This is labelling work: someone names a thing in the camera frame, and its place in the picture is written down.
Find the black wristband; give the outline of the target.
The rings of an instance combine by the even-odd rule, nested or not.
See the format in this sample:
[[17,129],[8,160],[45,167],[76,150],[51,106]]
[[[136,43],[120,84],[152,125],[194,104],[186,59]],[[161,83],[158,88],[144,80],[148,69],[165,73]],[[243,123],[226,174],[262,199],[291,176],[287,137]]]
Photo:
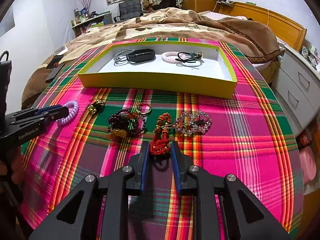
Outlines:
[[127,54],[126,58],[129,62],[141,63],[153,60],[155,58],[155,51],[153,49],[136,49]]

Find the black remote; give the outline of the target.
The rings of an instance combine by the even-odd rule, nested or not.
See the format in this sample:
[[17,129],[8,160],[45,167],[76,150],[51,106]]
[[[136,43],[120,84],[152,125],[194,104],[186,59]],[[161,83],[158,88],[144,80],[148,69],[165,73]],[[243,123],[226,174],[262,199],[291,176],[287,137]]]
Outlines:
[[57,67],[53,68],[50,74],[47,76],[45,82],[50,83],[53,79],[57,76],[57,74],[60,72],[60,70],[64,67],[64,63],[58,65]]

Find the black phone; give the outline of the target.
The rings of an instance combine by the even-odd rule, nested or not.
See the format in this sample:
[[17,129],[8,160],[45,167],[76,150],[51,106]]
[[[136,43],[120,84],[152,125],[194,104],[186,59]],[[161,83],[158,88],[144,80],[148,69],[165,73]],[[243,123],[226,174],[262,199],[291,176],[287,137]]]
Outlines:
[[53,59],[48,63],[47,69],[53,69],[58,67],[60,60],[63,58],[63,55],[55,55]]

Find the white paper card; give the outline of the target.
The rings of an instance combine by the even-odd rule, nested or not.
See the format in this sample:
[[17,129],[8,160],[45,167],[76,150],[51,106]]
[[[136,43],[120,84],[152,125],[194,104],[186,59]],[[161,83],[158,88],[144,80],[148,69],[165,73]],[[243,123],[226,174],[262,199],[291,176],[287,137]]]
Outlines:
[[68,48],[65,45],[63,45],[60,48],[58,48],[56,51],[54,51],[53,55],[60,56],[65,54],[66,52],[68,52]]

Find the pink green plaid cloth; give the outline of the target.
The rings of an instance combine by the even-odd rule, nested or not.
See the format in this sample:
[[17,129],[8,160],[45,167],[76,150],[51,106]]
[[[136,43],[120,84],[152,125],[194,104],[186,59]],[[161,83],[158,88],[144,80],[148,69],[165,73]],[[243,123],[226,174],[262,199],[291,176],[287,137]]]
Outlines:
[[[212,119],[205,135],[185,137],[171,133],[181,151],[195,165],[217,176],[235,174],[295,238],[303,212],[303,175],[295,137],[274,93],[260,73],[232,45],[221,42],[234,62],[238,80],[230,99],[125,88],[86,88],[80,69],[106,46],[79,57],[75,68],[64,69],[38,97],[36,108],[75,100],[80,110],[66,127],[51,123],[45,134],[22,147],[25,181],[20,212],[37,227],[50,211],[87,174],[99,177],[126,165],[151,140],[158,116],[173,118],[201,110]],[[88,106],[106,101],[103,111],[90,114]],[[120,142],[106,139],[108,117],[140,102],[152,105],[146,132]]]

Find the white shelf desk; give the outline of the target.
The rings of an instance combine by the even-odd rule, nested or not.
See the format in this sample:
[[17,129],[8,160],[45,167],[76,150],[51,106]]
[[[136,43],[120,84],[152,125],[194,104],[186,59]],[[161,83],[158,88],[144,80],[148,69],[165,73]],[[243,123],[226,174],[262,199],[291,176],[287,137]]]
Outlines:
[[100,26],[108,25],[112,23],[113,23],[112,13],[105,12],[103,14],[100,14],[88,20],[85,20],[84,22],[76,24],[75,26],[72,27],[72,29],[74,31],[75,37],[78,37],[81,34],[88,31],[88,29],[100,27]]

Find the yellow shallow cardboard box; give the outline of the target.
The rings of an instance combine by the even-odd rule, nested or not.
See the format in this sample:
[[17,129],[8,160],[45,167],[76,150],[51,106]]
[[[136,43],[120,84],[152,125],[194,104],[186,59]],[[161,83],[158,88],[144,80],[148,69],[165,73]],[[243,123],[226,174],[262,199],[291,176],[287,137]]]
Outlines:
[[[123,49],[153,49],[155,58],[142,63],[116,62]],[[167,63],[164,52],[195,52],[202,59],[194,63]],[[141,88],[201,94],[229,99],[235,91],[235,65],[221,44],[188,41],[124,41],[109,44],[78,72],[84,87]]]

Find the red cola bottle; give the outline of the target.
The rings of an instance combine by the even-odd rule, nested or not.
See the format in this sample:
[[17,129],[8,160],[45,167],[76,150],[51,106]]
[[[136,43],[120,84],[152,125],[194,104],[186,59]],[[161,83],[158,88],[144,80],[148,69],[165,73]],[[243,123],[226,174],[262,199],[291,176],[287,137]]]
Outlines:
[[304,148],[309,146],[312,142],[312,132],[309,129],[305,129],[298,137],[299,146]]

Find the pink plastic stool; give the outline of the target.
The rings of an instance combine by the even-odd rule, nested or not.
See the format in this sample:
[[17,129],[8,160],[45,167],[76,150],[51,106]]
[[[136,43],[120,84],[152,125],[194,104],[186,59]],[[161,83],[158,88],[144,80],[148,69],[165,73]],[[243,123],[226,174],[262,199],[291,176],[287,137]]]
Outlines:
[[306,146],[301,149],[299,157],[303,171],[303,182],[307,184],[314,180],[317,173],[316,162],[311,147]]

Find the black office chair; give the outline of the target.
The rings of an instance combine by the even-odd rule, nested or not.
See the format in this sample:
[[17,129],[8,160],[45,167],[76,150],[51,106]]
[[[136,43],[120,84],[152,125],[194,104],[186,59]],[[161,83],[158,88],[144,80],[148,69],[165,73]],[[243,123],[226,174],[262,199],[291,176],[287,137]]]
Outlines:
[[143,16],[140,0],[127,0],[119,3],[119,15],[113,19],[115,22],[124,22],[140,16]]

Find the brown patterned blanket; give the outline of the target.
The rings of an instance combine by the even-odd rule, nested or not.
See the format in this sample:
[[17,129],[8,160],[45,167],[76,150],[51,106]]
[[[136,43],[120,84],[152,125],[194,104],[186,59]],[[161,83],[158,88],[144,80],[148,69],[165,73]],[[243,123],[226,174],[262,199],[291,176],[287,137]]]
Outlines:
[[252,64],[277,61],[281,54],[276,36],[263,23],[231,16],[212,20],[204,12],[167,8],[121,23],[94,27],[66,44],[62,62],[75,68],[79,57],[110,43],[144,38],[186,38],[225,42],[235,46]]

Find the white drawer nightstand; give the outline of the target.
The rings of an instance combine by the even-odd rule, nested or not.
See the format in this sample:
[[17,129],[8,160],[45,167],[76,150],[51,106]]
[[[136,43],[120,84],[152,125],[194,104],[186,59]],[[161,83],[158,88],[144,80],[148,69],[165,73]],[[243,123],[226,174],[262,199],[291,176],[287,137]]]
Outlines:
[[319,72],[288,45],[270,85],[295,137],[319,113]]

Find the brown teddy bear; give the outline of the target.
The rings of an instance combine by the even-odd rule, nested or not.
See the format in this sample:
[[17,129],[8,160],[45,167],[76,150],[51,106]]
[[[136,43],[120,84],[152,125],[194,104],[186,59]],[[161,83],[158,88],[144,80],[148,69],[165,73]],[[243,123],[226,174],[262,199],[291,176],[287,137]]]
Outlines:
[[142,0],[143,12],[145,14],[153,12],[153,0]]

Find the wooden headboard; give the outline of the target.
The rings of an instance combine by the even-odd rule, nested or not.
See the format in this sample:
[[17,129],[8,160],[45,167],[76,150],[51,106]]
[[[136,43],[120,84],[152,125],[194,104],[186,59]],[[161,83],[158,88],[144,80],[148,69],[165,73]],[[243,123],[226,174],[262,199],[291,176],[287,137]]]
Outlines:
[[229,16],[245,16],[269,26],[274,34],[293,49],[300,51],[307,29],[296,21],[275,11],[241,2],[218,2],[219,13]]

